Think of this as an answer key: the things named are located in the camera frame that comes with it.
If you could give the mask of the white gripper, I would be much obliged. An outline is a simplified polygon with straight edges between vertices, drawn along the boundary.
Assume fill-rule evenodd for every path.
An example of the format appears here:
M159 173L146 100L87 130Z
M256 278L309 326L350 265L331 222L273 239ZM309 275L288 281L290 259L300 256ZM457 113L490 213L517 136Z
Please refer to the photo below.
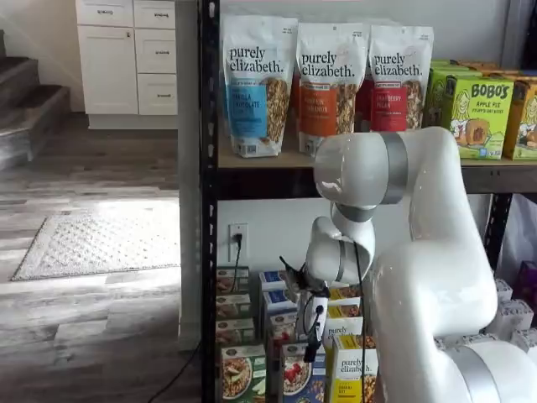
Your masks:
M298 301L298 336L307 338L304 361L313 363L326 325L327 292L301 292Z

